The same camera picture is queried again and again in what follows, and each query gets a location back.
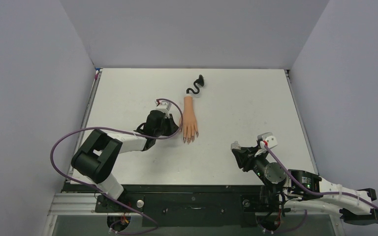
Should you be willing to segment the clear nail polish bottle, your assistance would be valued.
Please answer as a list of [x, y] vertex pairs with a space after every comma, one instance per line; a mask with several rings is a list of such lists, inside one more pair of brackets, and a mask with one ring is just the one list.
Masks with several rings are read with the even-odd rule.
[[236, 150], [240, 150], [241, 149], [241, 146], [239, 145], [239, 143], [237, 141], [233, 142], [231, 145], [230, 145], [230, 149], [233, 150], [233, 149], [236, 149]]

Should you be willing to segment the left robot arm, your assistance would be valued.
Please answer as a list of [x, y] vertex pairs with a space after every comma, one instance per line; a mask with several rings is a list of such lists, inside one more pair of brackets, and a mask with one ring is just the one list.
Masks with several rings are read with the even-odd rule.
[[93, 130], [74, 154], [71, 164], [109, 196], [108, 205], [114, 211], [122, 211], [127, 205], [127, 197], [123, 195], [125, 189], [112, 174], [119, 154], [146, 151], [157, 138], [172, 136], [178, 130], [171, 114], [152, 110], [146, 121], [130, 134]]

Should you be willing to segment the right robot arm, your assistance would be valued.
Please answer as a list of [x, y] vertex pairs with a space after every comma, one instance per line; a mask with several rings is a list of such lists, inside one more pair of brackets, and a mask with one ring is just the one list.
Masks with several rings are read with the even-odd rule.
[[264, 184], [266, 192], [258, 196], [264, 210], [321, 210], [347, 224], [378, 224], [378, 209], [373, 205], [377, 196], [372, 188], [348, 189], [317, 174], [287, 169], [278, 162], [269, 162], [268, 151], [260, 146], [241, 147], [234, 142], [231, 152], [243, 172], [253, 172]]

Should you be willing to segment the mannequin practice hand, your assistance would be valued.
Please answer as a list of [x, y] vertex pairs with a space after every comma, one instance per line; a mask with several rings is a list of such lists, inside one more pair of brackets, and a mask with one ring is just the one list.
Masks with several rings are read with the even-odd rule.
[[184, 97], [184, 110], [183, 116], [180, 119], [180, 126], [180, 133], [182, 134], [184, 143], [190, 144], [199, 136], [193, 97], [191, 95]]

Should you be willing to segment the black flexible hand stand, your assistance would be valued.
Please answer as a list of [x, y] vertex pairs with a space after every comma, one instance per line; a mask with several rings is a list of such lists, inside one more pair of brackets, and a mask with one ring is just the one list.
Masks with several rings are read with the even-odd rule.
[[204, 87], [204, 86], [205, 86], [205, 79], [204, 79], [204, 76], [200, 74], [198, 78], [193, 82], [193, 87], [186, 89], [186, 94], [198, 95], [200, 93], [200, 87]]

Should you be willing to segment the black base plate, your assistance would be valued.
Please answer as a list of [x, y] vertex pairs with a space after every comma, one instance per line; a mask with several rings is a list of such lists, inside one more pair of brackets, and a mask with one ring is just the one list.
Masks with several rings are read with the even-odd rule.
[[90, 187], [65, 184], [67, 193], [91, 194], [91, 212], [108, 214], [108, 223], [130, 217], [133, 208], [144, 227], [256, 227], [271, 223], [286, 201], [263, 185], [125, 185], [121, 206]]

